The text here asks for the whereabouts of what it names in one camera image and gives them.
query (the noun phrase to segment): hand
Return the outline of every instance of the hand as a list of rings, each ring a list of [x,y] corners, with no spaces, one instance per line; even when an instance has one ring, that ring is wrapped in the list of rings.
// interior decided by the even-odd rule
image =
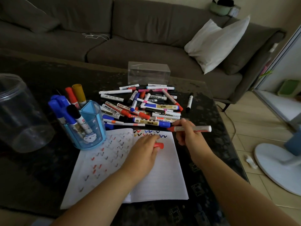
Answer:
[[[173,122],[173,125],[182,125],[184,128],[184,132],[177,132],[175,136],[180,145],[187,146],[191,159],[196,165],[206,156],[213,154],[202,133],[193,131],[192,126],[195,125],[191,121],[182,118]]]
[[[146,135],[137,140],[121,166],[121,170],[128,173],[136,183],[140,182],[153,168],[159,147],[154,144],[160,137]]]

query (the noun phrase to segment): notebook page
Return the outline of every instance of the notebook page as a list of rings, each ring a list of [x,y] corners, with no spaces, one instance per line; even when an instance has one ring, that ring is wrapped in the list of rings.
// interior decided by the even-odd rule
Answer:
[[[188,199],[184,177],[180,167],[178,154],[171,132],[135,130],[134,141],[148,134],[160,135],[157,142],[164,143],[156,157],[153,169],[150,173],[131,191],[132,202]]]
[[[106,136],[100,147],[80,151],[61,209],[67,209],[81,200],[124,163],[133,146],[133,129],[106,131]],[[130,194],[124,202],[131,202]]]

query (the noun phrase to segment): coffee table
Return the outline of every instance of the coffee table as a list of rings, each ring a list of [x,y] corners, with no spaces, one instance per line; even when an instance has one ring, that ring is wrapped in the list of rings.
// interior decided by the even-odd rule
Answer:
[[[86,98],[102,103],[98,91],[127,85],[127,70],[72,61],[72,65],[69,65],[63,60],[56,59],[53,62],[52,58],[40,56],[33,61],[32,56],[25,57],[30,60],[0,56],[0,71],[4,70],[1,70],[1,63],[6,63],[7,73],[19,75],[27,83],[57,133],[44,148],[25,154],[16,153],[0,143],[0,180],[3,182],[0,186],[0,208],[56,218],[63,213],[59,207],[79,150],[66,139],[47,105],[52,90],[80,83]],[[211,125],[212,132],[203,134],[209,146],[220,159],[247,180],[206,84],[175,77],[170,78],[169,84],[176,87],[178,102],[183,107],[187,105],[189,94],[194,93],[191,111],[189,114],[183,113],[183,117],[195,125]],[[148,128],[163,130],[155,126]],[[177,144],[176,140],[175,143],[189,200],[122,204],[112,225],[137,225],[143,222],[154,225],[227,223],[202,172],[191,161],[187,149]]]

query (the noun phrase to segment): green container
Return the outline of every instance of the green container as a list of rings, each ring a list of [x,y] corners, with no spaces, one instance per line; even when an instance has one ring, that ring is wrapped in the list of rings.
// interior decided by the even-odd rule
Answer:
[[[299,80],[285,80],[280,89],[278,90],[277,95],[280,97],[293,97],[293,93],[295,92],[295,89],[298,87],[299,83]]]
[[[210,4],[210,11],[219,15],[219,16],[225,16],[227,15],[232,7],[222,6],[218,5],[217,3],[211,2]]]

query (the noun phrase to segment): clear acrylic box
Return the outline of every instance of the clear acrylic box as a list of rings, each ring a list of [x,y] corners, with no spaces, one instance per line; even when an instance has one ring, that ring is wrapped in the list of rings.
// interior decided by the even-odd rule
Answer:
[[[170,69],[167,64],[129,62],[128,84],[162,84],[167,85]]]

